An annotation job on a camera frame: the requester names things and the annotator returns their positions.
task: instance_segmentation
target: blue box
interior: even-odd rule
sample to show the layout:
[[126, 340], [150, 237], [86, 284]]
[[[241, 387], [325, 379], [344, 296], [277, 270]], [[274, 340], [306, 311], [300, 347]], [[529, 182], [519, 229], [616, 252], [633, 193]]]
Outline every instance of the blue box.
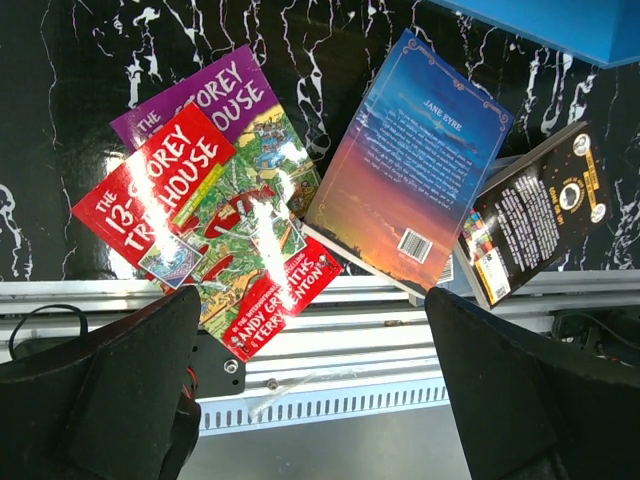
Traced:
[[638, 0], [432, 0], [603, 68], [640, 60]]

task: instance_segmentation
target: white barcode label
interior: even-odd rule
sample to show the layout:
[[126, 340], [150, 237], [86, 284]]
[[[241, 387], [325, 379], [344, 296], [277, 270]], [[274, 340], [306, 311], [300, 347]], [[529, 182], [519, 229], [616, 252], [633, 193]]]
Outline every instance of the white barcode label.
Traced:
[[491, 305], [495, 305], [511, 292], [509, 277], [500, 260], [497, 248], [492, 248], [476, 262], [476, 269], [482, 278], [482, 283], [489, 294]]
[[444, 270], [442, 270], [442, 274], [438, 279], [438, 285], [441, 283], [453, 282], [453, 256], [449, 255], [449, 260], [444, 266]]
[[432, 245], [433, 243], [430, 240], [427, 240], [419, 233], [407, 228], [404, 231], [402, 240], [400, 240], [400, 243], [398, 244], [398, 250], [410, 256], [415, 261], [424, 263], [427, 259], [427, 255], [429, 255], [429, 250], [431, 250]]

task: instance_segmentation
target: black marble surface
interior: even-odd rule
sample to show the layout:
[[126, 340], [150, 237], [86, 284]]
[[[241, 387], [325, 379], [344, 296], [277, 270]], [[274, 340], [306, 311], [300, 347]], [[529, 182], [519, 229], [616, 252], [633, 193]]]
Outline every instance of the black marble surface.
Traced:
[[515, 115], [501, 155], [593, 121], [614, 216], [555, 268], [640, 263], [638, 64], [599, 70], [428, 1], [32, 0], [0, 6], [1, 278], [132, 278], [69, 212], [125, 156], [109, 121], [244, 43], [324, 171], [407, 27]]

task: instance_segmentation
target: book cover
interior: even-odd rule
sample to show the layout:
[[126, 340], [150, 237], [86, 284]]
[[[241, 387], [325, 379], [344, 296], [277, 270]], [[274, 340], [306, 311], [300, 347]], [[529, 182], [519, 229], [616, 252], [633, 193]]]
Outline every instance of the book cover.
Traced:
[[320, 179], [248, 45], [118, 117], [111, 126], [133, 152], [192, 102], [293, 213], [304, 215]]
[[511, 121], [405, 31], [338, 146], [305, 231], [424, 296], [443, 271]]
[[586, 122], [569, 125], [488, 182], [456, 255], [492, 308], [611, 217], [602, 156]]
[[341, 271], [195, 104], [73, 213], [165, 292], [196, 285], [201, 323], [243, 361]]

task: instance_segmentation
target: round sticker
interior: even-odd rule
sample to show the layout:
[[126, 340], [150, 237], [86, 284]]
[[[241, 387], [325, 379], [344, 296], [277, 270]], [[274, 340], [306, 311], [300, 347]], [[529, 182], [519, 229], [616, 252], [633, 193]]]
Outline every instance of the round sticker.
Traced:
[[587, 154], [587, 150], [591, 146], [591, 138], [586, 133], [581, 133], [573, 141], [573, 153], [579, 157], [584, 157]]
[[571, 210], [580, 200], [580, 187], [577, 183], [567, 184], [560, 192], [560, 206], [563, 210]]
[[607, 207], [604, 203], [599, 203], [596, 205], [596, 208], [591, 211], [591, 221], [593, 223], [598, 223], [604, 218], [605, 213], [607, 213]]

